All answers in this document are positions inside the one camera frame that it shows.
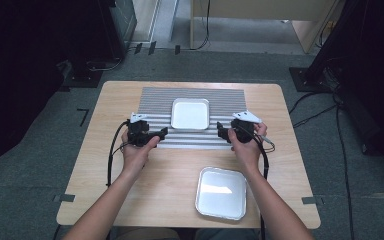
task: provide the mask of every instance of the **black controller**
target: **black controller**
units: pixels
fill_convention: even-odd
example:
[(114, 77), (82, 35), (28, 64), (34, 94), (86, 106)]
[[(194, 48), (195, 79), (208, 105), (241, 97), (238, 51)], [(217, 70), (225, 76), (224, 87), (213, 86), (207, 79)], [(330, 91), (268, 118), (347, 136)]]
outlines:
[(149, 132), (149, 124), (140, 120), (134, 123), (129, 123), (129, 131), (127, 133), (127, 138), (130, 144), (137, 147), (143, 147), (146, 145), (151, 138), (159, 136), (160, 140), (164, 140), (165, 136), (168, 134), (168, 128), (165, 127), (158, 132)]
[[(235, 130), (236, 137), (242, 143), (247, 143), (252, 140), (254, 134), (254, 123), (246, 122), (239, 119), (234, 119), (230, 122), (231, 127)], [(224, 128), (220, 122), (217, 122), (217, 135), (228, 143), (231, 143), (229, 140), (229, 135), (227, 133), (227, 128)]]

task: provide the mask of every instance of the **forearm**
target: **forearm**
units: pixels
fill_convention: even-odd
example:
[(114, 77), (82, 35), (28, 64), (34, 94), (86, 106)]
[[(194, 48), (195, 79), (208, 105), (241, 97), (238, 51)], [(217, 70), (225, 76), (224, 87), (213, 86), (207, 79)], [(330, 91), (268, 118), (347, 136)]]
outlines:
[(245, 176), (265, 225), (274, 239), (313, 239), (301, 219), (258, 170), (246, 171)]
[(105, 239), (133, 183), (132, 177), (120, 175), (64, 239)]

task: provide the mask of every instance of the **gray carpet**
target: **gray carpet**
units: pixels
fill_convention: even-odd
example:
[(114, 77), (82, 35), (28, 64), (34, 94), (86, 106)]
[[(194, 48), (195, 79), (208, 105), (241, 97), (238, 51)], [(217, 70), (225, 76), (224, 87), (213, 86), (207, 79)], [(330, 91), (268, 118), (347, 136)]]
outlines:
[[(288, 67), (307, 67), (314, 56), (146, 49), (105, 72), (97, 89), (57, 92), (22, 142), (0, 158), (0, 239), (51, 239), (57, 227), (54, 195), (67, 186), (100, 88), (108, 80), (277, 83), (288, 108), (303, 95)], [(291, 114), (298, 122), (333, 105), (332, 96), (305, 99)], [(83, 126), (84, 112), (90, 109)], [(348, 158), (355, 239), (384, 239), (384, 157), (361, 154), (361, 142), (347, 113), (339, 121)], [(314, 195), (321, 226), (317, 239), (351, 239), (344, 160), (335, 110), (296, 128), (295, 133)], [(58, 239), (69, 229), (63, 226)]]

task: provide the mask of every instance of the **white plastic tray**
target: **white plastic tray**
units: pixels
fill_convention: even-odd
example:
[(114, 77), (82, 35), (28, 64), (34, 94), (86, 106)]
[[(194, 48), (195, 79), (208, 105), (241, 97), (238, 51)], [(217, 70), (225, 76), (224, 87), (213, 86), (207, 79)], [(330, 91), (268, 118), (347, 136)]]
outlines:
[(171, 110), (175, 129), (204, 130), (210, 125), (210, 108), (206, 99), (177, 98)]
[(246, 179), (240, 172), (207, 167), (201, 171), (195, 202), (202, 215), (240, 220), (246, 211)]

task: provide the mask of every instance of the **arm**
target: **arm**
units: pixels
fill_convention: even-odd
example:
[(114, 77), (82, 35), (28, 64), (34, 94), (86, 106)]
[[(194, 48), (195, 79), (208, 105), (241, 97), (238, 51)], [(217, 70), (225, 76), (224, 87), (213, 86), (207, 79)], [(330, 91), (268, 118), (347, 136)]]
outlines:
[[(255, 124), (258, 135), (265, 135), (267, 127), (263, 123)], [(229, 129), (232, 150), (240, 163), (241, 171), (254, 194), (266, 227), (273, 239), (313, 239), (310, 231), (295, 212), (270, 186), (258, 168), (260, 150), (255, 141), (241, 143), (233, 129)]]
[[(127, 142), (127, 131), (123, 133)], [(142, 148), (127, 145), (123, 149), (123, 170), (111, 186), (74, 224), (64, 239), (105, 239), (124, 200), (148, 161), (148, 153), (157, 146), (159, 137), (153, 137)]]

